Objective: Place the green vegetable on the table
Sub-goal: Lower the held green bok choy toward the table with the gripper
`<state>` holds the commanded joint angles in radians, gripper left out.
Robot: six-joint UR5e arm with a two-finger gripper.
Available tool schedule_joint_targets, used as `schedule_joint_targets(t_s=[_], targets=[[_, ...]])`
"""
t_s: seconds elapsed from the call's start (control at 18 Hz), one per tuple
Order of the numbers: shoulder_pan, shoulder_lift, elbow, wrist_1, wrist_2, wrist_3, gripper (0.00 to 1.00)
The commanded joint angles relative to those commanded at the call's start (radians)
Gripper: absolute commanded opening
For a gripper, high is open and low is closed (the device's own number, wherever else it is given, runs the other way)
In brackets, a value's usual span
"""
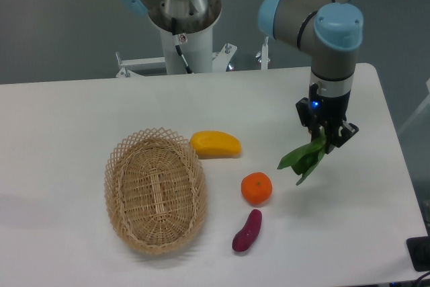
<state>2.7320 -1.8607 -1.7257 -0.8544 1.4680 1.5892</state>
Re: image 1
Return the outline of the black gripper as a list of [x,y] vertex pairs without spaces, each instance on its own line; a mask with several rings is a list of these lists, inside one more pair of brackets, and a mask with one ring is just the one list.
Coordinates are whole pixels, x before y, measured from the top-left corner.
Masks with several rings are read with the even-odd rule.
[[296,103],[300,123],[311,134],[318,133],[318,124],[325,128],[327,138],[325,153],[342,147],[359,132],[359,128],[346,122],[346,112],[350,92],[339,97],[325,97],[318,91],[320,87],[313,83],[309,87],[308,98],[303,97]]

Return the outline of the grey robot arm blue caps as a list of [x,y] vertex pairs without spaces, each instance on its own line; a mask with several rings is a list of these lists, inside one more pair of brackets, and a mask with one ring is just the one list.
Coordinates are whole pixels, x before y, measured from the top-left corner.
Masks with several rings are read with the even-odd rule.
[[[159,29],[168,73],[214,71],[212,28],[220,17],[220,0],[122,2]],[[257,24],[267,37],[311,57],[308,96],[296,105],[300,122],[312,137],[325,134],[327,153],[341,147],[358,131],[346,111],[363,38],[361,11],[351,0],[264,0]]]

